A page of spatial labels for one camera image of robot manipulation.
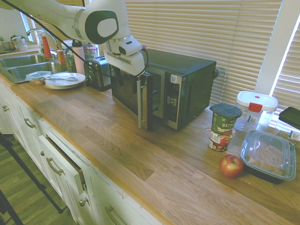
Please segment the stainless steel sink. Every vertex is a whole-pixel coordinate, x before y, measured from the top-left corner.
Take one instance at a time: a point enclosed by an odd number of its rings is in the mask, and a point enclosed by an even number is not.
[[[41,55],[26,55],[0,59],[0,73],[13,83],[28,82],[25,80],[26,75],[36,71],[51,71],[55,74],[66,72],[67,68],[59,64],[57,60],[47,59]]]
[[[49,59],[41,55],[24,55],[0,59],[0,67],[20,67],[48,61]]]
[[[44,62],[24,67],[14,67],[7,71],[18,79],[25,79],[27,74],[31,74],[36,71],[51,71],[53,74],[64,72],[67,68],[57,62]]]

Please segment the microwave control panel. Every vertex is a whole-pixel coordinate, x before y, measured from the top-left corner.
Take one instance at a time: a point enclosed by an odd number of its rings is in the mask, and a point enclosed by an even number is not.
[[[178,106],[180,96],[180,85],[178,83],[166,82],[165,88],[165,119],[177,123]]]

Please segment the microwave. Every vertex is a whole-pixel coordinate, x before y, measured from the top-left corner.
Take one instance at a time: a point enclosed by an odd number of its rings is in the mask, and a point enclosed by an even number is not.
[[[209,105],[218,75],[216,61],[154,49],[147,49],[147,53],[149,63],[139,78],[114,71],[118,76],[111,79],[112,98],[136,120],[140,117],[147,130],[153,128],[156,117],[181,129]]]

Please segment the toaster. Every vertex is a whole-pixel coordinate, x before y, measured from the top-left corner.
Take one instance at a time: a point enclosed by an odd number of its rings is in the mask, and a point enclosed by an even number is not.
[[[95,58],[90,58],[86,60],[89,65],[84,64],[85,75],[88,78],[86,82],[87,86],[91,86],[99,91],[105,91],[110,89],[111,79],[110,79],[110,67],[107,63],[105,57],[99,56]]]

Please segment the wooden countertop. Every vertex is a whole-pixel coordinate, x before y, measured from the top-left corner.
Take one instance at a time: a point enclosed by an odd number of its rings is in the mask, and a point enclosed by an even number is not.
[[[296,179],[281,184],[247,172],[225,178],[218,163],[228,153],[239,156],[243,134],[227,152],[210,149],[208,108],[181,131],[158,119],[148,132],[110,91],[32,83],[11,89],[164,225],[300,224],[299,167]]]

